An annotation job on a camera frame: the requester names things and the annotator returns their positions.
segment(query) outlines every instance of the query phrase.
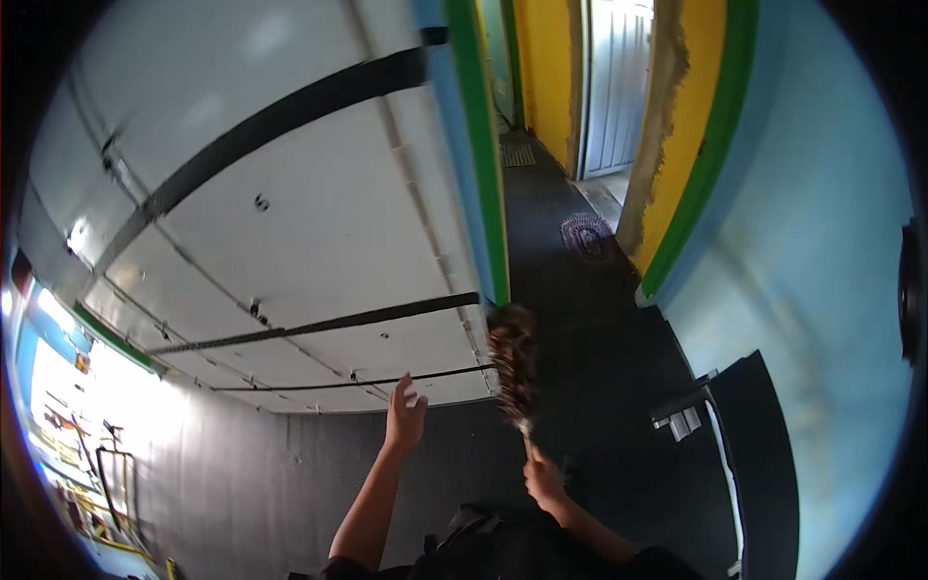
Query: hand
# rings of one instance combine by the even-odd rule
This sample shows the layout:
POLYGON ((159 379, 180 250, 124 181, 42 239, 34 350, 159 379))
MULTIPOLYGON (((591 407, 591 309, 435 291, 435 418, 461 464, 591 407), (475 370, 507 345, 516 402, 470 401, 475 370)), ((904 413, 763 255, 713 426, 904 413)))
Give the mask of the hand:
POLYGON ((564 491, 561 472, 535 444, 532 444, 532 458, 525 463, 522 473, 525 475, 525 489, 529 496, 535 498, 539 508, 557 518, 555 512, 571 503, 564 491))
POLYGON ((383 442, 384 451, 399 453, 403 458, 416 450, 425 425, 425 409, 429 406, 426 397, 419 397, 415 406, 407 406, 417 397, 415 392, 408 390, 411 385, 412 378, 406 373, 393 389, 387 411, 387 436, 383 442))

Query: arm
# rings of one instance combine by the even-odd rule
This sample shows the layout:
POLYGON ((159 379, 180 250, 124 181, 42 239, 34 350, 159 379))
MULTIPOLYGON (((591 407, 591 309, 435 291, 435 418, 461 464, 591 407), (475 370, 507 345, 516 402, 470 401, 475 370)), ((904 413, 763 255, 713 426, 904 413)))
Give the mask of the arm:
POLYGON ((416 398, 415 393, 406 391, 411 384, 412 379, 406 373, 393 389, 383 447, 348 515, 335 533, 329 549, 330 559, 351 558, 371 572, 380 568, 400 472, 422 437, 425 409, 429 404, 428 399, 420 397, 415 406, 407 406, 416 398))
POLYGON ((562 528, 606 560, 631 562, 635 558, 635 548, 567 497, 557 466, 534 445, 532 454, 534 457, 525 464, 523 473, 525 487, 538 507, 554 516, 562 528))

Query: black floor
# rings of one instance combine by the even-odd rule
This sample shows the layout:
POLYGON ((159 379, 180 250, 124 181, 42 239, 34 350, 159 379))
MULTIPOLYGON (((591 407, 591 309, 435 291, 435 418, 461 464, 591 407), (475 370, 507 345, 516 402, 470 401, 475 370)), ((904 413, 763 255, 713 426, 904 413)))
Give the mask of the black floor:
MULTIPOLYGON (((522 134, 503 142, 530 141, 522 134)), ((578 458, 587 504, 642 546, 662 544, 710 578, 736 560, 721 463, 708 418, 677 444, 651 427, 650 409, 690 383, 655 309, 639 310, 638 280, 614 247, 587 264, 559 226, 591 213, 554 160, 504 169, 514 301, 539 326, 535 440, 560 461, 578 458)), ((153 439, 139 485, 148 541, 188 578, 281 578, 311 573, 367 474, 385 417, 275 417, 184 390, 182 412, 153 439)), ((524 451, 490 402, 435 408, 400 483, 384 566, 413 561, 459 503, 531 505, 524 451)))

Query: ceiling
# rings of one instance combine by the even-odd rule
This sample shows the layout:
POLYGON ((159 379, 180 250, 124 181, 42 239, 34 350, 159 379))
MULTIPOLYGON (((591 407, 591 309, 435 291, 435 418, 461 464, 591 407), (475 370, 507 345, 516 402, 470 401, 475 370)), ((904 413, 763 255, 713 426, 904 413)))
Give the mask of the ceiling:
MULTIPOLYGON (((257 133, 242 127, 281 99, 419 44, 406 0, 117 2, 36 138, 23 250, 60 300, 146 353, 482 295, 428 83, 339 107, 247 154, 207 159, 217 143, 257 133), (204 160, 219 170, 149 210, 169 180, 204 160), (68 237, 75 255, 63 251, 68 237), (255 300, 266 322, 250 314, 255 300)), ((392 385, 269 388, 489 362, 478 303, 157 358, 283 413, 383 409, 392 385)), ((432 404, 452 404, 490 396, 495 384, 477 369, 417 388, 432 404)))

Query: drain grate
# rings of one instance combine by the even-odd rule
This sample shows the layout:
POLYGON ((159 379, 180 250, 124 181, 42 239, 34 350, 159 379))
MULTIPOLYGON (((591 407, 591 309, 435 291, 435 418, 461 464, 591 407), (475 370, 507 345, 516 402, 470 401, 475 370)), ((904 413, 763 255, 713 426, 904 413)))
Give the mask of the drain grate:
POLYGON ((500 145, 499 158, 503 162, 503 167, 535 165, 535 155, 532 153, 532 146, 528 143, 500 145))

